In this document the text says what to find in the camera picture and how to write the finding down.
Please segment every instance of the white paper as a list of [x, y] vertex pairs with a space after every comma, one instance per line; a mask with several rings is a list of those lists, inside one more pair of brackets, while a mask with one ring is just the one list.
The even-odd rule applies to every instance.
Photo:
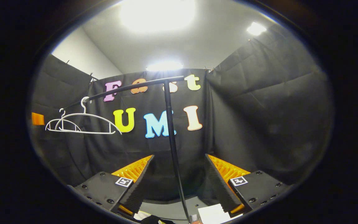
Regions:
[[135, 213], [133, 216], [134, 219], [141, 221], [142, 219], [151, 216], [151, 214], [148, 214], [146, 212], [139, 211], [138, 213]]
[[199, 208], [199, 215], [203, 224], [221, 224], [229, 220], [238, 218], [243, 214], [230, 218], [227, 212], [224, 212], [220, 204]]

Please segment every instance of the clothes hanger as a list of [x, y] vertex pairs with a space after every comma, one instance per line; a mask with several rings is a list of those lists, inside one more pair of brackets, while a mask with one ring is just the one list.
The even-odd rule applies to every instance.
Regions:
[[[60, 123], [62, 123], [62, 126], [59, 127], [59, 129], [60, 129], [61, 131], [64, 131], [64, 132], [75, 132], [75, 133], [85, 133], [85, 134], [114, 134], [115, 131], [113, 131], [113, 132], [111, 131], [111, 126], [114, 126], [114, 127], [118, 130], [118, 132], [122, 135], [121, 131], [120, 131], [120, 130], [117, 128], [117, 126], [115, 126], [111, 121], [109, 121], [109, 120], [107, 120], [107, 119], [105, 119], [105, 118], [102, 118], [102, 117], [100, 117], [100, 116], [94, 115], [94, 114], [87, 114], [87, 113], [86, 113], [86, 108], [85, 108], [85, 106], [84, 106], [84, 101], [85, 101], [86, 99], [89, 99], [89, 97], [88, 97], [88, 96], [85, 96], [84, 98], [81, 99], [81, 106], [82, 106], [82, 108], [84, 108], [84, 113], [74, 113], [74, 114], [68, 114], [68, 115], [62, 116], [61, 119], [59, 119], [59, 121], [56, 123], [55, 130], [57, 130], [58, 125], [59, 125]], [[77, 115], [77, 116], [95, 117], [95, 118], [99, 118], [99, 119], [102, 119], [102, 120], [104, 120], [104, 121], [107, 121], [107, 122], [108, 122], [108, 132], [83, 132], [83, 131], [81, 131], [81, 130], [76, 130], [76, 128], [75, 128], [75, 130], [67, 130], [67, 129], [64, 129], [63, 121], [65, 121], [65, 118], [68, 118], [68, 117], [71, 117], [71, 116], [76, 116], [76, 115]]]
[[[63, 114], [61, 116], [61, 118], [66, 114], [66, 111], [64, 110], [64, 108], [60, 108], [59, 112], [61, 112], [63, 110]], [[56, 129], [51, 129], [51, 122], [52, 121], [55, 121], [55, 120], [60, 120], [60, 119], [53, 119], [53, 120], [50, 120], [46, 125], [45, 125], [45, 131], [48, 129], [48, 131], [51, 131], [51, 132], [67, 132], [66, 130], [56, 130]], [[77, 131], [77, 129], [79, 131], [81, 131], [81, 129], [73, 122], [69, 121], [69, 120], [65, 120], [63, 119], [62, 120], [62, 126], [63, 126], [63, 123], [64, 122], [68, 122], [68, 123], [72, 123], [74, 125], [74, 130]]]

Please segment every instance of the orange tag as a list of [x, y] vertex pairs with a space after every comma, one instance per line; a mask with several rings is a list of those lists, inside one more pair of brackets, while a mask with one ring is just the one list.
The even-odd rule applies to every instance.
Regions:
[[45, 125], [44, 115], [31, 112], [31, 118], [33, 119], [33, 125]]

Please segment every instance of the clothing rack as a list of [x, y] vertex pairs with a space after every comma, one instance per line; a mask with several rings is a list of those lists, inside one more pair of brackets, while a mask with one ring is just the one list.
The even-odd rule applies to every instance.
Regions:
[[[178, 189], [179, 189], [179, 196], [180, 199], [182, 201], [182, 205], [183, 205], [183, 209], [185, 210], [185, 214], [186, 214], [186, 218], [187, 221], [190, 224], [190, 217], [189, 217], [189, 213], [187, 211], [187, 206], [186, 206], [186, 201], [185, 201], [185, 196], [183, 194], [183, 187], [182, 187], [182, 181], [180, 179], [180, 173], [179, 173], [179, 160], [178, 160], [178, 156], [177, 156], [177, 151], [176, 151], [176, 141], [175, 141], [175, 134], [174, 134], [174, 128], [173, 128], [173, 117], [172, 117], [172, 107], [171, 107], [171, 93], [169, 91], [169, 83], [170, 82], [175, 82], [175, 81], [183, 81], [185, 79], [184, 76], [175, 76], [175, 77], [170, 77], [170, 78], [160, 78], [160, 79], [155, 79], [155, 80], [151, 80], [151, 81], [146, 81], [146, 82], [141, 82], [141, 83], [137, 83], [137, 84], [133, 84], [133, 85], [128, 85], [128, 86], [123, 86], [123, 87], [119, 87], [116, 89], [112, 89], [110, 91], [106, 91], [103, 93], [99, 93], [93, 96], [90, 96], [89, 98], [83, 99], [83, 102], [88, 102], [91, 101], [93, 99], [97, 99], [106, 95], [110, 95], [110, 94], [114, 94], [117, 92], [122, 92], [125, 90], [130, 90], [133, 88], [139, 88], [139, 87], [144, 87], [144, 86], [151, 86], [151, 85], [156, 85], [156, 84], [164, 84], [164, 97], [165, 97], [165, 108], [166, 108], [166, 114], [167, 114], [167, 123], [168, 123], [168, 133], [169, 133], [169, 144], [171, 147], [171, 156], [172, 156], [172, 162], [173, 162], [173, 170], [175, 171], [175, 178], [176, 181], [178, 183]], [[75, 105], [79, 105], [81, 104], [81, 101], [74, 103], [70, 106], [67, 106], [64, 109], [67, 109], [71, 106], [75, 106]]]

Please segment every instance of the orange letter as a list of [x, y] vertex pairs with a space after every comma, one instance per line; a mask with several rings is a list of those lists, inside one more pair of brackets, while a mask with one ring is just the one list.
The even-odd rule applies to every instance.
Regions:
[[[135, 80], [135, 82], [133, 82], [132, 85], [137, 84], [137, 83], [142, 83], [142, 82], [145, 82], [145, 81], [146, 80], [144, 78], [140, 78], [140, 79]], [[140, 93], [140, 92], [145, 92], [146, 90], [147, 90], [147, 86], [139, 87], [139, 88], [133, 88], [133, 89], [131, 89], [131, 93], [137, 94], [137, 93]]]

